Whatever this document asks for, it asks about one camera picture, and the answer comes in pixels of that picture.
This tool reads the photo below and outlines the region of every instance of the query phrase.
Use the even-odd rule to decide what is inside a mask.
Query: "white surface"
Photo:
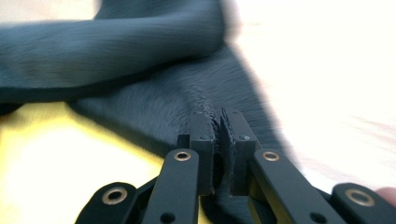
[[[229,41],[312,183],[396,187],[394,1],[225,2]],[[93,0],[3,0],[0,21],[89,19],[96,10]]]

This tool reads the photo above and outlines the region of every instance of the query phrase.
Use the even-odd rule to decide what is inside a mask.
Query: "metal rivet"
[[[191,154],[188,152],[181,151],[175,154],[175,160],[177,161],[187,161],[190,158],[191,158]]]
[[[123,187],[108,189],[102,197],[102,202],[109,205],[121,203],[126,199],[128,191]]]
[[[249,140],[250,139],[250,137],[249,136],[246,136],[246,135],[241,135],[241,136],[239,136],[239,139],[240,140]]]
[[[347,189],[346,196],[350,201],[361,206],[371,207],[375,205],[374,198],[359,189]]]
[[[263,152],[262,157],[268,161],[279,161],[279,155],[272,151]]]

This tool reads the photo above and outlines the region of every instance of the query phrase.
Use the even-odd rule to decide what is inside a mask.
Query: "dark gray fabric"
[[[98,16],[113,18],[110,9],[122,6],[117,0],[103,5]],[[208,56],[222,43],[218,1],[131,0],[129,5],[116,11],[132,19],[0,28],[0,103],[76,99],[137,81],[143,71],[165,63]]]
[[[104,0],[94,21],[0,28],[0,112],[16,109],[10,104],[67,101],[164,156],[178,134],[189,133],[194,108],[217,130],[220,108],[228,106],[245,115],[263,147],[282,150],[265,99],[224,33],[217,0]],[[224,181],[201,202],[215,223],[252,223],[247,198],[230,198]]]

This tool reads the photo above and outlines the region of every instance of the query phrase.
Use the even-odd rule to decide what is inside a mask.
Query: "fabric fold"
[[[143,147],[161,156],[174,149],[179,134],[189,133],[194,108],[203,108],[212,123],[219,123],[220,109],[228,106],[244,114],[263,147],[281,150],[271,117],[227,47],[201,60],[169,66],[151,79],[69,104],[134,143],[140,142],[138,133]]]
[[[137,81],[165,63],[208,56],[222,44],[218,1],[134,1],[133,6],[129,19],[0,28],[0,103],[73,100]]]

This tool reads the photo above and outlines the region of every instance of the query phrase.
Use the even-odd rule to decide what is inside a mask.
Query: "folded fabric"
[[[204,110],[217,130],[228,106],[244,114],[264,148],[282,150],[265,99],[224,33],[217,0],[104,0],[94,21],[0,28],[0,111],[67,101],[164,156],[189,133],[193,109]],[[215,223],[252,223],[247,198],[230,198],[224,184],[202,206]]]
[[[165,63],[210,55],[222,43],[218,1],[103,3],[97,19],[0,28],[0,103],[67,101],[142,78]],[[118,7],[129,18],[115,17]]]

